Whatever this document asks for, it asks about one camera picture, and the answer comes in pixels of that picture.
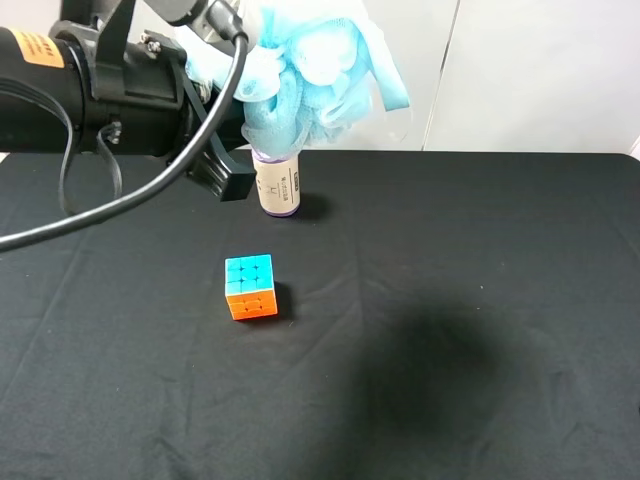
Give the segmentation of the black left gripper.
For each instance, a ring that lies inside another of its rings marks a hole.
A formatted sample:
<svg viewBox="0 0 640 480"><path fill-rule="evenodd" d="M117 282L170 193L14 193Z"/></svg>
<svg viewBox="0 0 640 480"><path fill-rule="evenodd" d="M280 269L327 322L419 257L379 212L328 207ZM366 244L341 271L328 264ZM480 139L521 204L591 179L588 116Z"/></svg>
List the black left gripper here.
<svg viewBox="0 0 640 480"><path fill-rule="evenodd" d="M195 134L199 120L186 96L186 52L156 32L151 42L128 41L129 19L59 20L52 36L69 48L79 76L73 89L82 97L76 148L96 152L109 143L122 155L168 156ZM245 200L256 172L220 146L209 146L187 177L220 201Z"/></svg>

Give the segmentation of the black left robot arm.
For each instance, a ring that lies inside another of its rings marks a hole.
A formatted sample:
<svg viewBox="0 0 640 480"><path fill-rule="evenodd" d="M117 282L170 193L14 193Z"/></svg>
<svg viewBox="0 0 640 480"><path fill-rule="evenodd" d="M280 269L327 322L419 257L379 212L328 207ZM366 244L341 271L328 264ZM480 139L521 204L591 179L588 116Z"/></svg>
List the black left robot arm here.
<svg viewBox="0 0 640 480"><path fill-rule="evenodd" d="M154 34L133 44L61 22L47 37L1 31L1 149L97 153L112 171L118 155L171 163L205 121L217 95L186 74L186 53Z"/></svg>

